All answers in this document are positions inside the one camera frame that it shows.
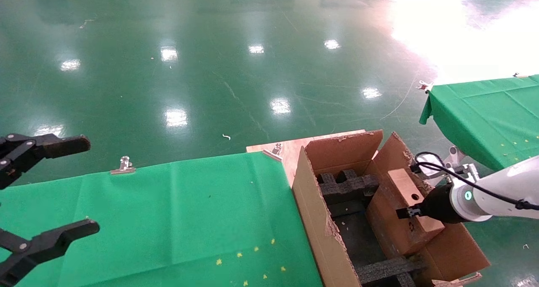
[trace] green tablecloth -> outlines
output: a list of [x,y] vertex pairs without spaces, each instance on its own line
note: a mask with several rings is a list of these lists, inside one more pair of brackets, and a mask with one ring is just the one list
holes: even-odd
[[539,74],[434,86],[419,122],[430,116],[464,153],[502,170],[539,154]]
[[262,153],[10,187],[0,202],[0,227],[26,238],[101,226],[21,287],[322,286],[283,167]]

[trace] wooden board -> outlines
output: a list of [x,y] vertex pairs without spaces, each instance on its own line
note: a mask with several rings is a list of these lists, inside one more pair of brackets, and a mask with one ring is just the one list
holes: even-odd
[[246,147],[246,150],[247,152],[262,151],[264,149],[267,149],[268,151],[272,151],[277,143],[281,143],[283,145],[283,149],[281,149],[280,156],[281,158],[283,158],[283,166],[285,168],[288,182],[290,183],[290,186],[291,186],[292,183],[294,182],[296,169],[298,168],[298,157],[299,157],[300,149],[302,148],[302,146],[305,147],[306,145],[308,145],[308,143],[314,140],[342,137],[342,136],[348,136],[350,134],[357,134],[357,133],[363,133],[363,132],[365,132],[364,129],[326,134],[325,136],[297,139],[297,140],[291,140],[291,141],[275,142],[275,143],[268,143],[268,144],[262,144],[262,145],[253,145],[253,146]]

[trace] shiny floor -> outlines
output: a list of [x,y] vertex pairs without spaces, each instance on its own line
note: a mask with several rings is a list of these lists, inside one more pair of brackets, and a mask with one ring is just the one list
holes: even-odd
[[[539,0],[0,0],[0,134],[92,141],[21,184],[357,129],[446,155],[418,82],[538,73],[538,16]],[[537,222],[468,227],[493,263],[475,286],[537,286]]]

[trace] black cable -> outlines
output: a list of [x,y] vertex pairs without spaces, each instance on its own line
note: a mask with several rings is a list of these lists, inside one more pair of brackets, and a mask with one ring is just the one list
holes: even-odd
[[434,155],[439,161],[440,161],[440,164],[443,164],[443,161],[441,160],[441,157],[437,154],[435,154],[434,152],[429,152],[429,151],[421,151],[420,153],[416,153],[416,155],[414,156],[414,160],[417,162],[419,162],[417,160],[417,157],[419,157],[420,155],[424,155],[424,154],[431,154],[431,155]]
[[458,178],[459,180],[461,180],[462,182],[472,186],[473,188],[479,189],[480,191],[483,191],[484,193],[486,193],[487,195],[490,195],[491,197],[495,197],[496,199],[500,199],[501,201],[504,201],[504,202],[507,202],[507,203],[510,203],[510,204],[514,204],[515,208],[518,209],[518,210],[539,210],[539,205],[531,204],[528,201],[524,201],[524,199],[511,199],[510,197],[505,197],[504,195],[493,193],[492,191],[484,189],[483,187],[477,185],[476,183],[470,182],[470,181],[466,180],[465,178],[463,178],[462,176],[459,176],[455,172],[452,172],[451,170],[449,170],[449,169],[447,169],[447,168],[445,168],[443,166],[440,166],[438,164],[434,164],[434,163],[431,163],[431,162],[417,162],[416,165],[417,166],[423,166],[423,167],[426,167],[426,168],[429,168],[429,169],[433,169],[432,167],[434,167],[435,169],[433,169],[433,170],[442,170],[443,172],[445,172],[445,173],[447,173],[447,174],[449,174],[451,176],[454,176],[455,178]]

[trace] white scrap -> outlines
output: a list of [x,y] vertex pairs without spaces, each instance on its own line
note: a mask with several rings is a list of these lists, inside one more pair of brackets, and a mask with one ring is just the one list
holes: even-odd
[[84,20],[84,23],[81,26],[79,26],[79,29],[85,28],[85,26],[86,26],[86,24],[88,24],[88,22],[93,22],[95,20],[96,19]]

